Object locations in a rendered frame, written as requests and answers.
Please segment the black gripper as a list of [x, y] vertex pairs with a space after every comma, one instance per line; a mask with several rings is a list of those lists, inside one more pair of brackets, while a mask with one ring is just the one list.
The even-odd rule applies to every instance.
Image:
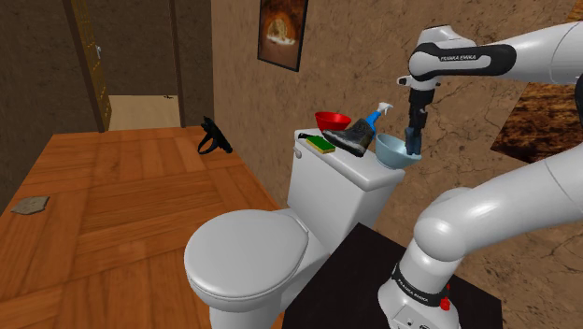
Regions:
[[420, 91], [411, 89], [409, 102], [409, 127], [405, 129], [405, 148], [407, 155], [420, 155], [422, 134], [425, 127], [427, 111], [425, 107], [434, 100], [434, 90]]

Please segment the light blue bowl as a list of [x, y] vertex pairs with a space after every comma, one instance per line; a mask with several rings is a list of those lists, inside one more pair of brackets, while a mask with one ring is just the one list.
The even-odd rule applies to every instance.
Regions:
[[407, 154], [402, 139], [387, 134], [376, 135], [376, 157], [382, 165], [391, 169], [404, 169], [421, 159], [418, 154]]

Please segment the blue spray bottle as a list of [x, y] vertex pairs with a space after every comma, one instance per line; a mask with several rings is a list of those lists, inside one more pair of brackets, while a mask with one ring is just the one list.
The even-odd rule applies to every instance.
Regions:
[[378, 120], [378, 118], [384, 114], [387, 114], [387, 111], [392, 109], [393, 105], [389, 104], [389, 103], [385, 103], [385, 102], [380, 102], [378, 104], [377, 109], [371, 113], [365, 120], [368, 123], [369, 127], [372, 129], [373, 134], [376, 133], [376, 127], [375, 127], [375, 123]]

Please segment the black boot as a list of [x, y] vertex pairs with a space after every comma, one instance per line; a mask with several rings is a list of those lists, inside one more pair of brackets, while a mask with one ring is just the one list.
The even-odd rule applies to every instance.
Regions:
[[375, 135], [375, 129], [365, 119], [359, 119], [343, 131], [324, 130], [323, 137], [334, 146], [356, 157], [363, 157]]

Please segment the red bowl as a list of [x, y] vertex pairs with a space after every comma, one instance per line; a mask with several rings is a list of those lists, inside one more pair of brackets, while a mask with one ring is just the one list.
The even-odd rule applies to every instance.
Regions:
[[345, 130], [351, 123], [351, 118], [330, 111], [319, 111], [314, 114], [317, 126], [321, 131], [332, 130], [332, 131], [342, 131]]

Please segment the green and yellow sponge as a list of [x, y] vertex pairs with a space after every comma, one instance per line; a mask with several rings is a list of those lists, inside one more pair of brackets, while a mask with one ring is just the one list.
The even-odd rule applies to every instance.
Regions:
[[321, 154], [331, 153], [335, 151], [335, 146], [328, 142], [322, 136], [313, 136], [306, 133], [300, 133], [299, 139], [304, 139], [308, 145]]

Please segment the dark robot stand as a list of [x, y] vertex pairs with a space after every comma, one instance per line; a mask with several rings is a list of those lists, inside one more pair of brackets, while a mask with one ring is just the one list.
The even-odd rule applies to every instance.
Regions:
[[[282, 329], [390, 329], [377, 291], [404, 253], [357, 224], [287, 307]], [[500, 299], [456, 276], [449, 284], [462, 329], [503, 329]]]

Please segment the white toilet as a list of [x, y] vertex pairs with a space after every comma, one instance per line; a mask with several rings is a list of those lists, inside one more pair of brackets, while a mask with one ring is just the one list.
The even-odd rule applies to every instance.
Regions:
[[371, 151], [319, 152], [307, 141], [319, 135], [294, 133], [285, 208], [227, 212], [190, 237], [184, 267], [212, 329], [270, 329], [350, 231], [375, 224], [403, 180]]

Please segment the black curved object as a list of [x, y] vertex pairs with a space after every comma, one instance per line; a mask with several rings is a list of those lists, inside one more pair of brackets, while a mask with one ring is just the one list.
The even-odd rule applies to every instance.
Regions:
[[[220, 148], [224, 150], [226, 153], [232, 153], [233, 148], [220, 130], [220, 128], [214, 123], [214, 121], [207, 116], [204, 117], [204, 122], [201, 124], [201, 127], [206, 132], [205, 137], [199, 143], [197, 151], [200, 155], [208, 154], [215, 150], [216, 148]], [[202, 147], [210, 141], [211, 144], [206, 150], [202, 150]]]

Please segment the brown door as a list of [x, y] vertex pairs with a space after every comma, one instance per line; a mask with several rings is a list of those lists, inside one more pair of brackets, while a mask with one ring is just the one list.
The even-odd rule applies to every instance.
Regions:
[[112, 115], [101, 51], [97, 46], [86, 0], [62, 0], [71, 36], [78, 55], [97, 130], [108, 130]]

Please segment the grey flat floor piece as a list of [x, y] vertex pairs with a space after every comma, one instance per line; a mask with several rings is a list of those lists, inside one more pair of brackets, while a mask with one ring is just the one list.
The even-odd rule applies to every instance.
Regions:
[[33, 215], [45, 210], [50, 198], [48, 196], [31, 196], [23, 198], [12, 209], [12, 213]]

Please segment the framed orange wall picture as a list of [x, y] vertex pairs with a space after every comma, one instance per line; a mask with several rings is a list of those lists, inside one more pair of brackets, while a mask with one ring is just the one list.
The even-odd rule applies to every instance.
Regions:
[[257, 58], [293, 72], [301, 62], [308, 0], [261, 0]]

